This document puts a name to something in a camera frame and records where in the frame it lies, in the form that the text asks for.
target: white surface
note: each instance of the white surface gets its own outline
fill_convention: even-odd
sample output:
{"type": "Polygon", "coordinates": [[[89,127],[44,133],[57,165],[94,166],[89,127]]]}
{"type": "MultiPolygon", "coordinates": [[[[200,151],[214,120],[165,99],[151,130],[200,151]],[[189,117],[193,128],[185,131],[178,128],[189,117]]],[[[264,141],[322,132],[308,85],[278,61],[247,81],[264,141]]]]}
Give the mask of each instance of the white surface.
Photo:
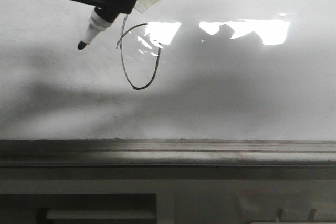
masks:
{"type": "MultiPolygon", "coordinates": [[[[160,0],[143,14],[135,11],[127,28],[181,23],[163,45],[156,80],[143,91],[128,85],[115,50],[123,15],[78,51],[91,6],[0,5],[0,138],[336,137],[334,0],[160,0]],[[263,36],[274,33],[267,26],[258,33],[255,24],[266,20],[289,23],[283,44],[264,45],[263,36]],[[231,39],[232,26],[218,25],[210,35],[200,22],[254,27],[243,23],[240,35],[246,34],[231,39]]],[[[153,44],[141,29],[124,41],[126,67],[138,85],[150,79],[156,60],[155,46],[138,39],[153,44]]]]}

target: marker tip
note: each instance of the marker tip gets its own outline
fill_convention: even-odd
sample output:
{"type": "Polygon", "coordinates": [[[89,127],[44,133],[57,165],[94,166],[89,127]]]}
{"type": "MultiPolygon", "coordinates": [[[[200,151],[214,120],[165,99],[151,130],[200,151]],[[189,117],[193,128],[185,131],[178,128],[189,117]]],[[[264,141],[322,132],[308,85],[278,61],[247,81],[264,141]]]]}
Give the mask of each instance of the marker tip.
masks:
{"type": "Polygon", "coordinates": [[[83,50],[85,47],[86,47],[86,43],[81,41],[79,44],[78,44],[78,50],[83,50]]]}

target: marker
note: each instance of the marker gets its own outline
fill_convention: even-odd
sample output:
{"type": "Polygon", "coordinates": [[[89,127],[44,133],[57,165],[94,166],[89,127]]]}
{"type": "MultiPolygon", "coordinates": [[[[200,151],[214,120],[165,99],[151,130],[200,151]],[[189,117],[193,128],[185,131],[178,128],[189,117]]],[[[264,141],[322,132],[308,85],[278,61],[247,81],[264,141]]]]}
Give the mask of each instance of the marker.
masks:
{"type": "Polygon", "coordinates": [[[101,31],[105,31],[112,25],[118,15],[119,13],[113,10],[95,7],[89,19],[89,26],[78,44],[78,50],[83,50],[86,45],[91,44],[101,31]]]}

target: black marker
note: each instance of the black marker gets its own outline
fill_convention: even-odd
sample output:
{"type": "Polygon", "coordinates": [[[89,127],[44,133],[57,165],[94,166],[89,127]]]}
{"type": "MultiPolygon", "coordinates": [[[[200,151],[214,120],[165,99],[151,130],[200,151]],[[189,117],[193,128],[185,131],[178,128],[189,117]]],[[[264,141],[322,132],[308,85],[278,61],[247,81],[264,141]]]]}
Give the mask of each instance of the black marker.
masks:
{"type": "Polygon", "coordinates": [[[89,19],[89,27],[78,44],[78,50],[83,50],[86,45],[91,44],[98,33],[105,31],[112,25],[118,15],[119,13],[114,10],[95,7],[89,19]]]}

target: metal ledge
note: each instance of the metal ledge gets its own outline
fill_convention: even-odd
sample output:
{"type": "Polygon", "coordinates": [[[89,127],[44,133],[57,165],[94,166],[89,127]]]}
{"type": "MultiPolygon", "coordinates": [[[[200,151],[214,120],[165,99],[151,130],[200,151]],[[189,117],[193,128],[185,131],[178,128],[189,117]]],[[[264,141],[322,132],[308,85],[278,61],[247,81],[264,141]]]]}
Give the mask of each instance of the metal ledge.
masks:
{"type": "Polygon", "coordinates": [[[0,141],[0,166],[112,165],[336,166],[336,141],[0,141]]]}

